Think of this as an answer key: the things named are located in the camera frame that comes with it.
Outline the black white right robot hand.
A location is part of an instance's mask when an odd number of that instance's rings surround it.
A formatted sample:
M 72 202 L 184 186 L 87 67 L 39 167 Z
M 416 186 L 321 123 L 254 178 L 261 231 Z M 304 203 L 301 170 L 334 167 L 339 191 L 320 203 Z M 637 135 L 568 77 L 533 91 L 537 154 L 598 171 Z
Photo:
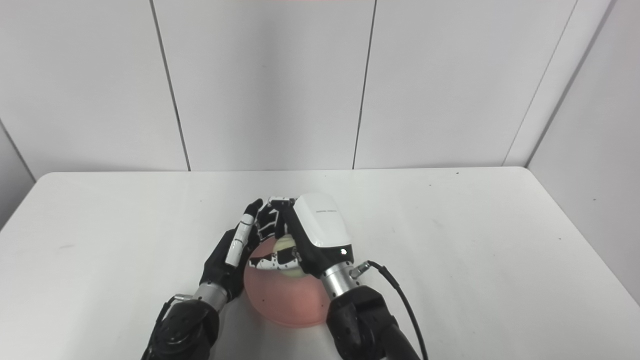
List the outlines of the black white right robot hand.
M 257 216 L 262 241 L 291 236 L 294 244 L 252 256 L 247 265 L 260 271 L 292 271 L 320 278 L 329 268 L 353 264 L 352 240 L 338 205 L 329 194 L 306 193 L 297 198 L 272 196 Z

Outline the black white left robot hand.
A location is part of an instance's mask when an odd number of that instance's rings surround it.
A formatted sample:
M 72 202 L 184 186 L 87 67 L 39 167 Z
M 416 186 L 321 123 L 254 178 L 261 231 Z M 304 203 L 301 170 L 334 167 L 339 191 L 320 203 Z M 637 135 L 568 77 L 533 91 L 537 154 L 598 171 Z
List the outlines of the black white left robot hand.
M 255 223 L 263 204 L 259 198 L 247 205 L 239 223 L 222 235 L 205 261 L 199 284 L 220 286 L 226 292 L 227 303 L 242 294 L 247 263 L 261 243 Z

